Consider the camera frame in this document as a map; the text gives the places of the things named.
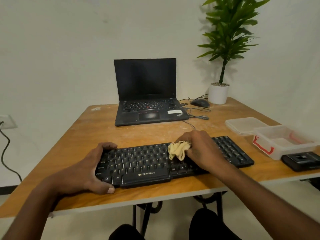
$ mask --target wall outlet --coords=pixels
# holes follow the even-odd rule
[[[0,115],[0,122],[4,121],[4,123],[1,124],[0,129],[14,129],[18,128],[14,120],[10,115]]]

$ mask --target clear plastic box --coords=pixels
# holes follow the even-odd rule
[[[225,124],[232,131],[242,136],[252,135],[254,128],[268,126],[254,117],[226,120]]]
[[[255,128],[253,144],[274,160],[280,160],[285,154],[313,151],[319,145],[309,136],[285,125]]]

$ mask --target fingernail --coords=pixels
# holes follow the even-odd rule
[[[114,188],[109,188],[108,189],[108,194],[113,194],[115,192],[115,189]]]

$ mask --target laptop keyboard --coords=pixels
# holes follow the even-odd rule
[[[173,98],[161,99],[154,101],[142,101],[142,102],[123,102],[124,112],[136,112],[142,110],[158,110],[158,109],[178,109]]]
[[[238,168],[254,161],[228,136],[212,138],[225,159]],[[170,143],[104,150],[95,171],[96,177],[114,187],[133,188],[168,182],[171,179],[208,173],[189,157],[169,159]]]

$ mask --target yellow cloth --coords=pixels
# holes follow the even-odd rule
[[[179,141],[178,143],[171,143],[168,146],[169,158],[172,160],[174,156],[177,156],[180,161],[183,161],[185,152],[191,147],[191,143],[188,141]]]

